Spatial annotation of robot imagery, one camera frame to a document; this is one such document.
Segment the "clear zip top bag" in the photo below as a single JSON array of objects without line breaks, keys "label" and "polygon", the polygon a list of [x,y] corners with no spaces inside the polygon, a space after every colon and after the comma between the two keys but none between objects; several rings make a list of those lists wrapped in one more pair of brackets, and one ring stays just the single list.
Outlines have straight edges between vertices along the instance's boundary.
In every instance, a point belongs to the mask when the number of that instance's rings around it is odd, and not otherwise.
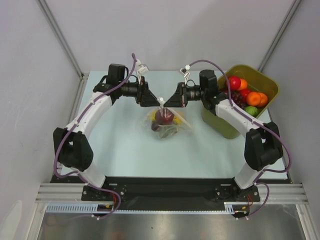
[{"label": "clear zip top bag", "polygon": [[164,140],[194,128],[181,108],[164,107],[165,99],[157,99],[160,106],[152,107],[142,121],[142,127],[154,138]]}]

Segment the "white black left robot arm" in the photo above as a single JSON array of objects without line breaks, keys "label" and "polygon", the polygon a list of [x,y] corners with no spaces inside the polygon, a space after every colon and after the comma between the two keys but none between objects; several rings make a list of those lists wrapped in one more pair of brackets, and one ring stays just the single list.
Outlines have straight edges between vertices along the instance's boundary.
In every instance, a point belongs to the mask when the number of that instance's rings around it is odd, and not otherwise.
[{"label": "white black left robot arm", "polygon": [[107,74],[93,88],[89,102],[82,112],[66,127],[54,130],[54,161],[70,168],[86,184],[101,188],[106,177],[93,163],[94,153],[89,144],[89,136],[103,114],[120,97],[133,97],[141,107],[161,105],[145,81],[144,74],[148,70],[141,63],[137,63],[132,70],[122,64],[111,64]]}]

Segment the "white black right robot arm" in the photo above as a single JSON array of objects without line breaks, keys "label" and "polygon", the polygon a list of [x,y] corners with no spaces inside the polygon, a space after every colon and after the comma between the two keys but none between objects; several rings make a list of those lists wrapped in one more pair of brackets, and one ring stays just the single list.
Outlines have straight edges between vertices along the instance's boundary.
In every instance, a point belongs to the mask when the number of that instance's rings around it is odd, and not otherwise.
[{"label": "white black right robot arm", "polygon": [[263,172],[284,155],[278,126],[274,122],[259,121],[238,107],[231,94],[219,90],[213,70],[200,71],[199,84],[194,86],[187,85],[190,73],[186,68],[180,69],[180,73],[184,81],[178,83],[164,107],[184,108],[190,101],[201,101],[205,109],[235,128],[245,138],[245,164],[234,182],[242,191],[251,188]]}]

